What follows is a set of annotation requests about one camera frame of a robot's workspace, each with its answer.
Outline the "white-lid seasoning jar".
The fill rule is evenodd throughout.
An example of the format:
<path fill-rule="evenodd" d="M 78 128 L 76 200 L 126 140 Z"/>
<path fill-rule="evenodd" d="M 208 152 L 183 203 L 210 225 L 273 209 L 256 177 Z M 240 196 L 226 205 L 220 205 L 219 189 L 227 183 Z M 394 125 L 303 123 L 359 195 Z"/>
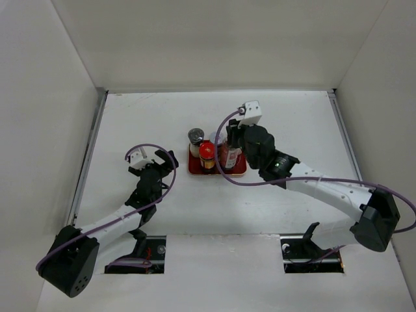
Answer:
<path fill-rule="evenodd" d="M 225 134 L 223 134 L 223 132 L 220 132 L 217 136 L 216 131 L 213 131 L 209 136 L 209 141 L 214 144 L 216 137 L 218 137 L 217 144 L 221 145 L 225 140 Z"/>

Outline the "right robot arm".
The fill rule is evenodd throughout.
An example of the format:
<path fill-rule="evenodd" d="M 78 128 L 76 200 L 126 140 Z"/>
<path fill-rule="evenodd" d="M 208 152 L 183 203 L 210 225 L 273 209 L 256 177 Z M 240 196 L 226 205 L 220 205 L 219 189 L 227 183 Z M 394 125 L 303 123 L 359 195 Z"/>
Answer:
<path fill-rule="evenodd" d="M 393 193 L 381 186 L 365 186 L 360 181 L 330 178 L 298 158 L 279 151 L 274 137 L 259 125 L 231 120 L 226 127 L 227 141 L 201 144 L 202 163 L 210 162 L 220 172 L 227 157 L 237 158 L 240 150 L 249 167 L 267 183 L 299 192 L 323 202 L 346 215 L 345 219 L 323 224 L 312 223 L 303 235 L 302 251 L 316 257 L 324 250 L 360 244 L 383 252 L 393 236 L 400 214 Z"/>

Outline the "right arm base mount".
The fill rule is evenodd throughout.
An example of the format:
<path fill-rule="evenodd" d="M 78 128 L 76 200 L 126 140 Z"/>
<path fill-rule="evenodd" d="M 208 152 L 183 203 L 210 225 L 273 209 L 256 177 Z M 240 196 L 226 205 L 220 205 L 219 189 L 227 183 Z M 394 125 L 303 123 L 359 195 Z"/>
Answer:
<path fill-rule="evenodd" d="M 304 234 L 280 236 L 283 269 L 286 274 L 344 273 L 339 250 L 323 250 L 312 240 L 318 222 L 312 223 Z"/>

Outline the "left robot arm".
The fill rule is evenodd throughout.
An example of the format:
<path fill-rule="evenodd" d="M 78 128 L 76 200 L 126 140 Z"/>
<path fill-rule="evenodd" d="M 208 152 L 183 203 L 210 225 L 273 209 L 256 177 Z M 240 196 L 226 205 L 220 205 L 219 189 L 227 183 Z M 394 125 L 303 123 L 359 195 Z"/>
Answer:
<path fill-rule="evenodd" d="M 136 189 L 114 213 L 84 227 L 65 226 L 56 235 L 44 258 L 36 265 L 38 275 L 66 296 L 73 298 L 84 291 L 95 271 L 100 251 L 126 233 L 123 255 L 109 264 L 112 267 L 132 267 L 147 270 L 152 267 L 151 250 L 146 248 L 146 234 L 141 227 L 157 211 L 157 204 L 172 186 L 164 183 L 176 168 L 167 164 L 149 163 L 143 169 L 131 169 L 138 176 Z"/>

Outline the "tall vinegar bottle black cap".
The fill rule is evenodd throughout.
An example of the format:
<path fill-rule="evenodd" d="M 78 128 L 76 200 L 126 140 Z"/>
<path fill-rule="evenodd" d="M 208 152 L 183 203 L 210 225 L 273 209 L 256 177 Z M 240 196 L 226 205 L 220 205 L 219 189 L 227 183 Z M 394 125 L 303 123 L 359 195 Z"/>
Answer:
<path fill-rule="evenodd" d="M 220 149 L 220 166 L 226 170 L 231 170 L 237 164 L 239 155 L 242 153 L 240 148 L 234 148 L 228 144 L 228 140 L 225 139 Z"/>

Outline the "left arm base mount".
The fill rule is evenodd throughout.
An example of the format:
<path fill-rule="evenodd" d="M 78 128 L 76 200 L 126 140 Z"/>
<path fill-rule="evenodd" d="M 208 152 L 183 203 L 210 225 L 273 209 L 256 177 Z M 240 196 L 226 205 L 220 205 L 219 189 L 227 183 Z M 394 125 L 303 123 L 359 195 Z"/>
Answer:
<path fill-rule="evenodd" d="M 164 274 L 166 236 L 147 236 L 141 229 L 131 231 L 135 244 L 129 253 L 118 252 L 105 266 L 104 274 Z"/>

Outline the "red-cap dark sauce bottle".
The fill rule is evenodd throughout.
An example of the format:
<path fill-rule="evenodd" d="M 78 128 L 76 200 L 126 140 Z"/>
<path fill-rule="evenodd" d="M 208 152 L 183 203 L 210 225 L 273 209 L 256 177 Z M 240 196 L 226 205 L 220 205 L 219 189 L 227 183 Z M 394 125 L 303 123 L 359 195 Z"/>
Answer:
<path fill-rule="evenodd" d="M 215 164 L 215 146 L 211 142 L 203 142 L 199 147 L 200 167 L 206 174 L 213 173 Z"/>

